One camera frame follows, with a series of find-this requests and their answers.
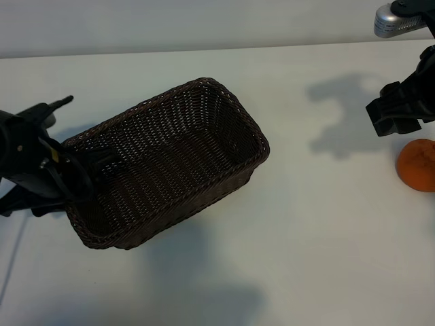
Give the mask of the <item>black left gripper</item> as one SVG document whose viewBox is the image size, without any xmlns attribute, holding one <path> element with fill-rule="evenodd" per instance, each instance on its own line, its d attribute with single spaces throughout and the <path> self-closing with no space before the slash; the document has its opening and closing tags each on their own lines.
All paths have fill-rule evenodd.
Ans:
<svg viewBox="0 0 435 326">
<path fill-rule="evenodd" d="M 113 151 L 90 151 L 88 171 L 94 177 L 119 161 Z M 65 212 L 68 203 L 83 202 L 92 196 L 92 181 L 76 158 L 61 158 L 56 163 L 47 158 L 28 171 L 1 172 L 1 177 L 15 186 L 1 197 L 1 215 L 30 209 L 35 217 Z"/>
</svg>

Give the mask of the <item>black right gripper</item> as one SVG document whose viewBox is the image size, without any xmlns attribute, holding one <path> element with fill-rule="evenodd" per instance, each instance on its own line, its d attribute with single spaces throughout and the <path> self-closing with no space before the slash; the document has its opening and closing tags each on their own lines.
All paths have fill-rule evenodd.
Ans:
<svg viewBox="0 0 435 326">
<path fill-rule="evenodd" d="M 366 110 L 378 137 L 395 133 L 395 126 L 398 134 L 421 130 L 418 120 L 434 120 L 434 67 L 384 86 Z"/>
</svg>

